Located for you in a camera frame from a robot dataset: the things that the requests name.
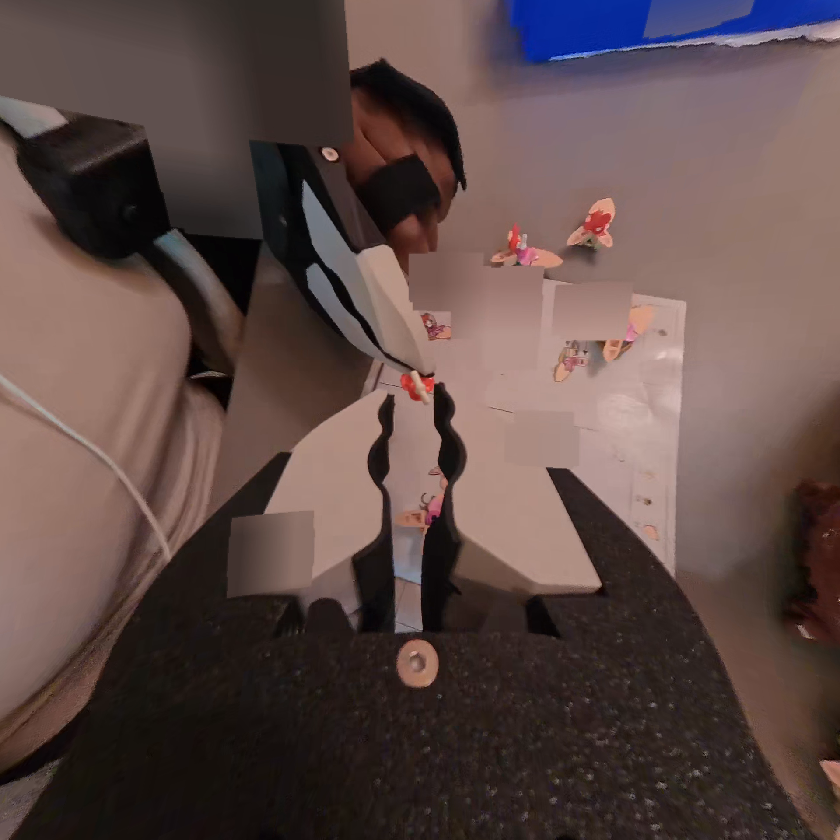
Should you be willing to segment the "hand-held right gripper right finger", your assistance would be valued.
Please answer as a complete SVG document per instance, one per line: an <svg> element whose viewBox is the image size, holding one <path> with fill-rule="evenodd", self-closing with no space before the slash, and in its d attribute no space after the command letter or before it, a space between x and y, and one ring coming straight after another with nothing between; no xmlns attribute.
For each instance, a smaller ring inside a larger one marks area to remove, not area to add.
<svg viewBox="0 0 840 840"><path fill-rule="evenodd" d="M602 580L546 468L506 460L512 425L434 387L440 512L423 540L423 584L513 595L584 595Z"/></svg>

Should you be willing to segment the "blue box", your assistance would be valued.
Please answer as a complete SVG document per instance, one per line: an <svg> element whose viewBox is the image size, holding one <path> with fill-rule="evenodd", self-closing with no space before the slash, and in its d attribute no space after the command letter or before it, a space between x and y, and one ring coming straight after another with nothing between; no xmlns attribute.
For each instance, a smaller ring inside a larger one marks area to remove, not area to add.
<svg viewBox="0 0 840 840"><path fill-rule="evenodd" d="M838 1L508 1L531 62L669 46L838 40Z"/></svg>

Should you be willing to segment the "tan toy flower red spike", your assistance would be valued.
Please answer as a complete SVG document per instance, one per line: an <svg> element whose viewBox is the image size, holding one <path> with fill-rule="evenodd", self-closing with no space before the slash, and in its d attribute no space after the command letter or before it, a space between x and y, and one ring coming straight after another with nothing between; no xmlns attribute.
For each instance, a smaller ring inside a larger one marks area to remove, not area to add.
<svg viewBox="0 0 840 840"><path fill-rule="evenodd" d="M534 248L529 245L528 236L518 224L514 224L507 237L507 249L497 252L490 258L494 267L538 267L552 270L563 264L563 259L552 251Z"/></svg>

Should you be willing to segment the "white hoodie drawstring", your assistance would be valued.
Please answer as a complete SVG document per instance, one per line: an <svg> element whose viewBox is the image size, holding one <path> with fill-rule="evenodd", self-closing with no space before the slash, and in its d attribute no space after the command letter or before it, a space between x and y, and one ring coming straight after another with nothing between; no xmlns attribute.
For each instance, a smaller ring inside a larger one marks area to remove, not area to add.
<svg viewBox="0 0 840 840"><path fill-rule="evenodd" d="M52 426L58 432L67 436L69 439L86 449L87 452L89 452L95 459L103 463L115 475L118 482L129 493L134 503L140 510L143 518L149 524L152 533L161 548L164 561L170 562L173 557L173 551L162 525L154 515L144 495L134 485L131 478L125 473L121 466L99 446L92 443L92 441L79 434L73 427L60 420L55 414L43 407L36 401L36 399L9 380L4 374L1 374L1 387L6 394L21 402L27 409L33 411L38 417L46 421L48 425Z"/></svg>

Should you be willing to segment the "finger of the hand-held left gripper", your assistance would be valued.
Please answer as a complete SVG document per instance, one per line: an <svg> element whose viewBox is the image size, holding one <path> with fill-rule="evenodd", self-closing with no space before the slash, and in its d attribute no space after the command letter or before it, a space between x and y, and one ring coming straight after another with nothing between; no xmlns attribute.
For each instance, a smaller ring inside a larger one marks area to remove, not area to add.
<svg viewBox="0 0 840 840"><path fill-rule="evenodd" d="M332 325L353 347L374 360L394 363L385 345L381 296L362 268L342 275L321 265L307 268L307 288Z"/></svg>
<svg viewBox="0 0 840 840"><path fill-rule="evenodd" d="M305 291L315 301L307 288L307 268L312 265L324 266L340 275L351 270L353 265L362 268L371 286L377 288L381 296L380 307L385 311L382 319L385 321L386 352L395 362L384 364L405 374L416 372L421 376L434 376L434 357L421 314L413 308L406 277L391 248L376 245L354 253L309 184L302 187L302 211L314 249L314 257L310 258L305 270Z"/></svg>

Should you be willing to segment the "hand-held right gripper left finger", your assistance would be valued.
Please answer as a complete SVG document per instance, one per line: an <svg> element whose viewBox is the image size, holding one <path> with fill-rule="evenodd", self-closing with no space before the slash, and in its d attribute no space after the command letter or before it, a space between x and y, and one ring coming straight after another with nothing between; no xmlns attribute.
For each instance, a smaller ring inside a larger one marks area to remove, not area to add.
<svg viewBox="0 0 840 840"><path fill-rule="evenodd" d="M364 396L290 453L265 509L266 594L394 594L383 478L370 466L386 399Z"/></svg>

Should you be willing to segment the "tan toy flower red top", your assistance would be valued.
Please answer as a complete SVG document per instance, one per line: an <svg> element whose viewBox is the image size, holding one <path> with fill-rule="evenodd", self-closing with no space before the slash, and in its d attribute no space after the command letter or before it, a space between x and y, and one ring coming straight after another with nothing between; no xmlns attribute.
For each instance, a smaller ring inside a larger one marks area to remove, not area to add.
<svg viewBox="0 0 840 840"><path fill-rule="evenodd" d="M568 238L566 246L598 250L612 248L613 237L610 227L616 215L616 205L611 197L595 202L588 210L584 222Z"/></svg>

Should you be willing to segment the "tan toy flower pink centre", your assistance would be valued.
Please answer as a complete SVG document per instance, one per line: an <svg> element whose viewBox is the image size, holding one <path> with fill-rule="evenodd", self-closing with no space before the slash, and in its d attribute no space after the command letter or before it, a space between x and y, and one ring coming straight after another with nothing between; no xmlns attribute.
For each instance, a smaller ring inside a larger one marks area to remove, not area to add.
<svg viewBox="0 0 840 840"><path fill-rule="evenodd" d="M656 314L656 307L644 305L632 307L629 311L626 332L622 339L597 341L603 360L607 363L616 361L629 351L634 342L646 333Z"/></svg>

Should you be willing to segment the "dark brown object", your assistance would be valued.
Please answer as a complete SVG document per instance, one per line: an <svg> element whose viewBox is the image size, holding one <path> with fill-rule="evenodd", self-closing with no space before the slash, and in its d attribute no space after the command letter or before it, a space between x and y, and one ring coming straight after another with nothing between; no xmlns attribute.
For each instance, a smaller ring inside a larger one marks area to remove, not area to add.
<svg viewBox="0 0 840 840"><path fill-rule="evenodd" d="M784 610L793 634L839 646L839 487L804 480L796 488L801 511L803 589Z"/></svg>

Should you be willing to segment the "pale desk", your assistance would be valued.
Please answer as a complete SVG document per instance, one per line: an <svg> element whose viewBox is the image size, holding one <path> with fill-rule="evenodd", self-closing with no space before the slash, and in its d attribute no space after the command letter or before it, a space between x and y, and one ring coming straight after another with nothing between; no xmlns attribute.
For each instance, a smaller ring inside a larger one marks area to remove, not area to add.
<svg viewBox="0 0 840 840"><path fill-rule="evenodd" d="M614 247L569 281L687 305L677 581L759 745L820 838L816 762L838 728L838 652L779 618L790 494L838 484L838 44L679 47L531 65L502 2L346 2L352 67L379 58L455 115L468 190L440 250L490 255L509 224L557 249L600 197Z"/></svg>

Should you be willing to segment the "person's left hand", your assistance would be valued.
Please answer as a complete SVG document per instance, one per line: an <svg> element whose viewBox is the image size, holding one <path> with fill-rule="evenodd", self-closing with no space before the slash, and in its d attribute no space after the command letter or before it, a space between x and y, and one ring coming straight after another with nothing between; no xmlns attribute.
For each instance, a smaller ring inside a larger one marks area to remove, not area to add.
<svg viewBox="0 0 840 840"><path fill-rule="evenodd" d="M436 206L406 216L385 233L405 271L410 255L438 250L438 228L457 194L458 183L445 147L415 124L386 119L366 126L357 124L353 141L343 152L346 172L355 190L387 164L412 154L423 162L440 199Z"/></svg>

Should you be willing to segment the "person's beige hoodie torso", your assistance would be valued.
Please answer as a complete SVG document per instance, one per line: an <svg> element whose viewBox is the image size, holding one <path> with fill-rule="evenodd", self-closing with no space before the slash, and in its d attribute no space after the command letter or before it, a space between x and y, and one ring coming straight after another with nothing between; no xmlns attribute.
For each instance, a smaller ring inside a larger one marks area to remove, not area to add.
<svg viewBox="0 0 840 840"><path fill-rule="evenodd" d="M163 279L59 232L1 152L1 369L99 446L140 490L173 555L204 522L224 425L187 379L192 337ZM2 390L1 766L87 704L161 548L115 475Z"/></svg>

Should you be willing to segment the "open instruction booklet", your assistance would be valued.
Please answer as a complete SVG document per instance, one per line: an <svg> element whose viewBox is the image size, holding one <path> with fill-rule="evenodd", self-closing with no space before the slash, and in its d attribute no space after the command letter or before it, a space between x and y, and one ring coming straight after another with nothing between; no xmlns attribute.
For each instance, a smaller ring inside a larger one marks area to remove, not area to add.
<svg viewBox="0 0 840 840"><path fill-rule="evenodd" d="M482 370L478 351L490 347L442 340L441 329L432 343L440 382L512 425L508 462L546 468L551 478L557 475L550 469L570 469L673 574L686 304L633 295L631 308L656 307L654 320L629 351L607 363L596 342L571 341L555 331L560 286L543 282L540 332L513 331L512 343L539 352L533 367ZM463 594L492 600L501 593L454 588L454 599Z"/></svg>

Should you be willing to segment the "grey cloth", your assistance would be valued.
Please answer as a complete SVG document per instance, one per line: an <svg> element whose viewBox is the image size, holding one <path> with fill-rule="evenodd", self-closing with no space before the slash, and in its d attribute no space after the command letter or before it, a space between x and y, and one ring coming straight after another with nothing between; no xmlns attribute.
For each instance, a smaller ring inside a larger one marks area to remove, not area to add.
<svg viewBox="0 0 840 840"><path fill-rule="evenodd" d="M1 839L10 839L54 778L62 759L1 785Z"/></svg>

